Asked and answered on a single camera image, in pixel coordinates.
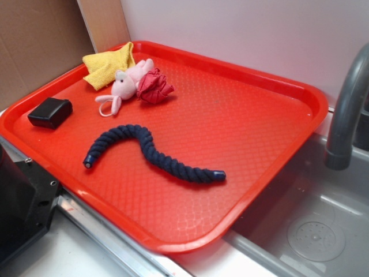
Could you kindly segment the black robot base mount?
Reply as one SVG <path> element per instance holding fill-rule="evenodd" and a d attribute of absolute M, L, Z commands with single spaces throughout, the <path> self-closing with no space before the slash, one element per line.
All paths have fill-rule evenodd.
<path fill-rule="evenodd" d="M 36 162 L 14 162 L 1 147 L 1 267 L 50 229 L 60 182 Z"/>

